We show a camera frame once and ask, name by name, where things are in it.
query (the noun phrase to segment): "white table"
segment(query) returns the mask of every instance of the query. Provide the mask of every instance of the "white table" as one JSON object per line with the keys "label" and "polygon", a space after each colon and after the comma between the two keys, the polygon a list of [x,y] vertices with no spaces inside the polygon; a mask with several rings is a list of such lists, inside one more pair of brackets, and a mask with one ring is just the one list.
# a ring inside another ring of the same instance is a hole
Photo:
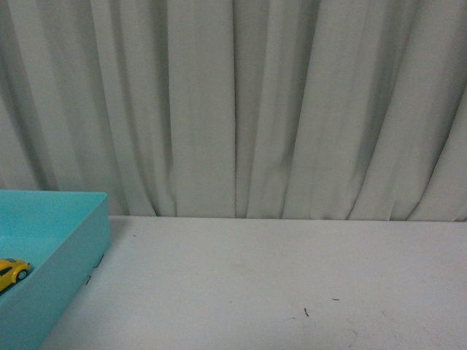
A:
{"label": "white table", "polygon": [[113,217],[41,350],[467,349],[467,224]]}

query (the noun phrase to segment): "toy car wheel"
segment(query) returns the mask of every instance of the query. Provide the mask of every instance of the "toy car wheel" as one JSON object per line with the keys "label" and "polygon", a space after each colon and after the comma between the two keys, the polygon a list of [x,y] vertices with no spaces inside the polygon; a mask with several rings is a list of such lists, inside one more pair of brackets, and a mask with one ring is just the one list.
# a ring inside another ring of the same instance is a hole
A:
{"label": "toy car wheel", "polygon": [[28,271],[26,271],[26,270],[21,270],[21,271],[19,272],[19,274],[16,276],[16,280],[17,280],[17,281],[22,281],[22,280],[24,280],[24,279],[26,278],[27,275],[28,275]]}

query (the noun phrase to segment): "curtain fold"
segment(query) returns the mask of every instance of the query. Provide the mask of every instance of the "curtain fold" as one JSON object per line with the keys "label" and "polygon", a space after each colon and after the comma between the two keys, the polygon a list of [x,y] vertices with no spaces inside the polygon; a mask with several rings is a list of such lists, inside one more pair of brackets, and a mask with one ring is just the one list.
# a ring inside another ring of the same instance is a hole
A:
{"label": "curtain fold", "polygon": [[0,1],[0,188],[467,219],[464,0]]}

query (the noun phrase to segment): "teal plastic box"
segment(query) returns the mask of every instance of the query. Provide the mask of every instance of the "teal plastic box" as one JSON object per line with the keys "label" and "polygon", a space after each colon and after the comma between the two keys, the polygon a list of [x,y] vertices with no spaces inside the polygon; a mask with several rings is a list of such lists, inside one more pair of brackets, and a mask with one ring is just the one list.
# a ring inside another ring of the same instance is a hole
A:
{"label": "teal plastic box", "polygon": [[0,190],[0,258],[33,266],[0,295],[0,350],[37,349],[109,244],[105,193]]}

